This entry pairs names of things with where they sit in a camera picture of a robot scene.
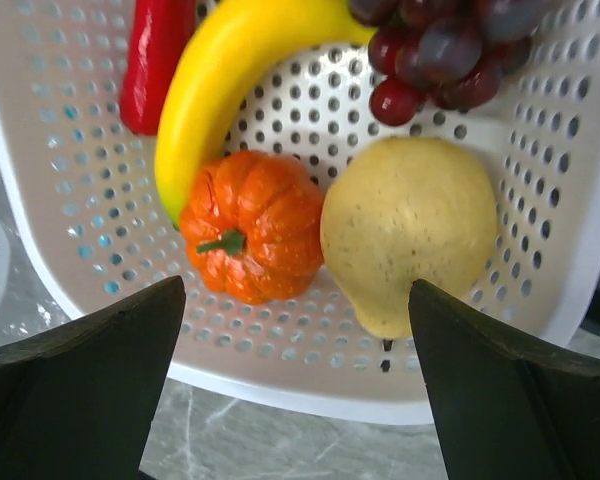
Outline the red chili pepper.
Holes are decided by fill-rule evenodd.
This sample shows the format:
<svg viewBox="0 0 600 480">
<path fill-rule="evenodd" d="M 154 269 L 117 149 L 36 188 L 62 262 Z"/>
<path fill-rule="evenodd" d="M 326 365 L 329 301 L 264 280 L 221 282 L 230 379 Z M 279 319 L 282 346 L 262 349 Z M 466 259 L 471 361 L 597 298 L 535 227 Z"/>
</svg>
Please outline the red chili pepper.
<svg viewBox="0 0 600 480">
<path fill-rule="evenodd" d="M 119 97 L 120 118 L 134 134 L 157 134 L 167 92 L 196 27 L 193 0 L 135 3 L 127 71 Z"/>
</svg>

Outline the red grape bunch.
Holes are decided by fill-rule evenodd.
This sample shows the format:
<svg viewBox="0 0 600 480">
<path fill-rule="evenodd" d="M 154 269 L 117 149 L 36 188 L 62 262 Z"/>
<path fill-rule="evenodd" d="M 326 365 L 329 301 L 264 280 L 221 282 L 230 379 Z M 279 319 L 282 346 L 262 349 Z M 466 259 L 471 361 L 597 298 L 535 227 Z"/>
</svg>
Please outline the red grape bunch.
<svg viewBox="0 0 600 480">
<path fill-rule="evenodd" d="M 350 1 L 352 17 L 375 30 L 368 61 L 383 75 L 369 107 L 398 127 L 431 102 L 468 111 L 491 101 L 528 62 L 532 34 L 550 9 L 536 0 Z"/>
</svg>

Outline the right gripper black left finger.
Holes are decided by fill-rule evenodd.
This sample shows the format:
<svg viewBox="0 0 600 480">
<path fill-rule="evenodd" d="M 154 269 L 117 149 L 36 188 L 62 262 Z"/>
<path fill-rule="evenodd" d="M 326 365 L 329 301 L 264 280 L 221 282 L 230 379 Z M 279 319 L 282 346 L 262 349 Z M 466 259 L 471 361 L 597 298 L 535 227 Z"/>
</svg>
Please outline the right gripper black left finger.
<svg viewBox="0 0 600 480">
<path fill-rule="evenodd" d="M 0 347 L 0 479 L 144 479 L 180 333 L 179 276 Z"/>
</svg>

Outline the yellow banana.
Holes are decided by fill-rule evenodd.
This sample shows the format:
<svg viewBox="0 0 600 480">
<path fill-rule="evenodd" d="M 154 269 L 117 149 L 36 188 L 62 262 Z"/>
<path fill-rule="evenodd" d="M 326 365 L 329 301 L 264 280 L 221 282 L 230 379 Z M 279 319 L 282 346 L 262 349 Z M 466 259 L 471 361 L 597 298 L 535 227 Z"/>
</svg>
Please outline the yellow banana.
<svg viewBox="0 0 600 480">
<path fill-rule="evenodd" d="M 219 156 L 242 100 L 276 63 L 326 43 L 364 45 L 374 31 L 345 1 L 222 1 L 181 55 L 162 109 L 156 188 L 179 222 L 201 166 Z"/>
</svg>

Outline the yellow pear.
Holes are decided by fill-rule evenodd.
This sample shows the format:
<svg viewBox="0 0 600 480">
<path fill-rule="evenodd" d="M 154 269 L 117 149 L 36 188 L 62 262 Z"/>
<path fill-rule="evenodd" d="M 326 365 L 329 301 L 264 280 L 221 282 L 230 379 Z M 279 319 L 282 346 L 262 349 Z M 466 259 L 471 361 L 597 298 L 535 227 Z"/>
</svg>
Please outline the yellow pear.
<svg viewBox="0 0 600 480">
<path fill-rule="evenodd" d="M 386 340 L 412 333 L 415 281 L 466 295 L 496 234 L 483 162 L 449 141 L 423 137 L 383 138 L 357 154 L 328 188 L 320 225 L 327 269 L 360 325 Z"/>
</svg>

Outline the small orange pumpkin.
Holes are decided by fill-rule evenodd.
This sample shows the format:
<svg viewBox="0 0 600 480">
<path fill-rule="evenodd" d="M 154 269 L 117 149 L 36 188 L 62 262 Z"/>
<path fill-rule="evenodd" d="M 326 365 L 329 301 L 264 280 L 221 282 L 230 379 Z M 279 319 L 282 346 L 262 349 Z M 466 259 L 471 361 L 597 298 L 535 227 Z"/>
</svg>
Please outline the small orange pumpkin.
<svg viewBox="0 0 600 480">
<path fill-rule="evenodd" d="M 304 293 L 323 264 L 324 194 L 299 159 L 242 150 L 205 166 L 179 218 L 211 291 L 251 304 Z"/>
</svg>

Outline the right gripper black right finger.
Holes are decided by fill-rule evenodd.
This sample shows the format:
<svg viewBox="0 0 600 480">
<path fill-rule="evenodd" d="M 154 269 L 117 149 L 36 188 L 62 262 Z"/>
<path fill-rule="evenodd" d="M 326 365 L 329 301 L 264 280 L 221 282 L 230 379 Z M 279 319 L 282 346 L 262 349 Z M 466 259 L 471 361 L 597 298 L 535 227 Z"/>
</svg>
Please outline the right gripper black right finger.
<svg viewBox="0 0 600 480">
<path fill-rule="evenodd" d="M 409 313 L 449 478 L 600 479 L 600 359 L 425 280 Z"/>
</svg>

